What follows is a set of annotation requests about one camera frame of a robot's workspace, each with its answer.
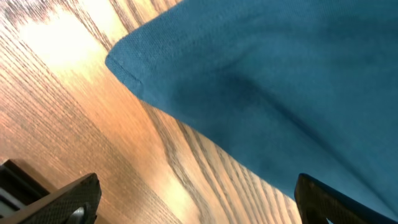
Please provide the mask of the blue t-shirt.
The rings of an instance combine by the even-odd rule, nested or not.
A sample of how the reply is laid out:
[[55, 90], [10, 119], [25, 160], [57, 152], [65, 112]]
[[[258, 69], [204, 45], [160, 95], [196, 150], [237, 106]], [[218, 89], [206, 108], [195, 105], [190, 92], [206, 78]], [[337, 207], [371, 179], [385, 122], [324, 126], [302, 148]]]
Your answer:
[[106, 66], [288, 196], [306, 173], [397, 218], [397, 1], [182, 1]]

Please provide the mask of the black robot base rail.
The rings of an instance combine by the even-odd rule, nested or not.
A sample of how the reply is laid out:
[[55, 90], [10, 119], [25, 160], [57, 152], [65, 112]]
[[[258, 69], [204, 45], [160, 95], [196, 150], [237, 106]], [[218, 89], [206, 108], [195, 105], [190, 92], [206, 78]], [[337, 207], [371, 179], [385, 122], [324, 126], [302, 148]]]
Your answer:
[[58, 189], [44, 185], [22, 170], [12, 160], [1, 162], [1, 220], [29, 206]]

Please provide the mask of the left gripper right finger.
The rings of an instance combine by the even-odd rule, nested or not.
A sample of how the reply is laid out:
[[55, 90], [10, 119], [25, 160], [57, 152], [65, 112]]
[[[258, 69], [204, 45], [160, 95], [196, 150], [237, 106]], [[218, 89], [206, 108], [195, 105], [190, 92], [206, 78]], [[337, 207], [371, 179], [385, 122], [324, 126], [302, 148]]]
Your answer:
[[308, 174], [298, 176], [294, 197], [303, 224], [397, 224]]

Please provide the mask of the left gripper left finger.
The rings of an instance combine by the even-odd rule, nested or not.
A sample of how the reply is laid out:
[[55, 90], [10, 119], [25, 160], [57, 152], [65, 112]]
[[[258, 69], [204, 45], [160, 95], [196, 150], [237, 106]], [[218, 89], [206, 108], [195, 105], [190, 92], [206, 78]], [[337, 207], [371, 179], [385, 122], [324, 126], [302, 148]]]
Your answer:
[[100, 181], [90, 173], [2, 218], [1, 224], [94, 224], [100, 199]]

